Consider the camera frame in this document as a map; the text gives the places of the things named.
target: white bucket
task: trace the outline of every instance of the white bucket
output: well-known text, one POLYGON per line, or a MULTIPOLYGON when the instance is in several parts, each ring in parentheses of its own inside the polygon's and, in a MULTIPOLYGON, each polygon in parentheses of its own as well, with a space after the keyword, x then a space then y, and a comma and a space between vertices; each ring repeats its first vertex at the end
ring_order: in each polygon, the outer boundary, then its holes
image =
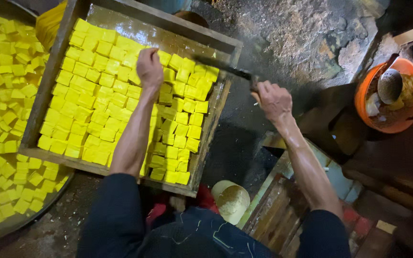
POLYGON ((219 213, 225 221, 237 225, 246 209, 250 205, 250 196, 241 186, 222 180, 211 189, 219 213))

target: knife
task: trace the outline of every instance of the knife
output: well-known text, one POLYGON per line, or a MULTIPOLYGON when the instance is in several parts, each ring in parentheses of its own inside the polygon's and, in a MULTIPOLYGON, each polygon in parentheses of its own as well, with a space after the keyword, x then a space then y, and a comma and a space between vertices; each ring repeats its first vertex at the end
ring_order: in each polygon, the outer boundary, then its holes
POLYGON ((236 67, 232 67, 228 65, 226 62, 216 60, 213 58, 209 58, 206 56, 201 55, 193 55, 193 60, 208 66, 216 67, 220 70, 226 71, 228 73, 232 73, 238 77, 242 77, 248 81, 250 81, 250 91, 257 92, 257 82, 259 77, 250 73, 249 71, 243 69, 237 69, 236 67))

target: orange bucket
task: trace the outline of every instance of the orange bucket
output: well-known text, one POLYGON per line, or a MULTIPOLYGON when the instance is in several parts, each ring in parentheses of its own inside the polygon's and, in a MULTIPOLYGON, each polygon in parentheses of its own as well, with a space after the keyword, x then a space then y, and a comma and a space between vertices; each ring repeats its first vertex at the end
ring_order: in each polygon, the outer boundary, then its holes
MULTIPOLYGON (((368 71, 366 78, 358 85, 355 94, 355 107, 361 117, 361 119, 371 128, 374 128, 380 132, 387 134, 400 133, 413 124, 413 107, 408 108, 406 112, 402 113, 399 119, 390 126, 387 127, 377 127, 370 120, 366 112, 366 93, 369 89, 372 79, 377 74, 377 72, 382 68, 386 63, 382 63, 368 71)), ((413 75, 413 64, 405 58, 398 58, 395 63, 390 67, 392 69, 398 70, 400 73, 413 75)))

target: person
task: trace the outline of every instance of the person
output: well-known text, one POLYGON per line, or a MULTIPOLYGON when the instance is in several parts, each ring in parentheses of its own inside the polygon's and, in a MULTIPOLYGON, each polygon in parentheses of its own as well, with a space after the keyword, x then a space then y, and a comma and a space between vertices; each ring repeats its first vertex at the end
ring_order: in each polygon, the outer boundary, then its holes
MULTIPOLYGON (((208 209, 189 207, 172 221, 146 232, 137 179, 148 145, 153 104, 163 82, 157 49, 140 52, 137 73, 142 92, 114 150, 84 223, 77 257, 272 257, 264 245, 208 209)), ((291 114, 289 92, 268 81, 252 93, 284 138, 295 178, 311 212, 303 222, 299 257, 349 257, 337 195, 291 114)))

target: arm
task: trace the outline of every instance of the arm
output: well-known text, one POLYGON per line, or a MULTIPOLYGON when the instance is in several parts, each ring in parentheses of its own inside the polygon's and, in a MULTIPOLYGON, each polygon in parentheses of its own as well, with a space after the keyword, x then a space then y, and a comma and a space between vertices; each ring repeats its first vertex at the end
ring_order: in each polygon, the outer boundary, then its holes
POLYGON ((163 69, 157 50, 151 48, 140 52, 136 70, 143 89, 140 101, 114 150, 110 174, 126 173, 139 177, 148 145, 152 107, 163 82, 163 69))
POLYGON ((140 52, 140 101, 114 150, 110 175, 103 180, 89 210, 77 257, 126 257, 137 250, 144 238, 136 179, 146 154, 152 107, 163 81, 156 51, 153 48, 140 52))
POLYGON ((339 198, 291 114, 290 93, 276 84, 271 85, 269 81, 258 83, 257 87, 259 94, 252 95, 286 142, 296 182, 311 210, 327 210, 341 219, 339 198))

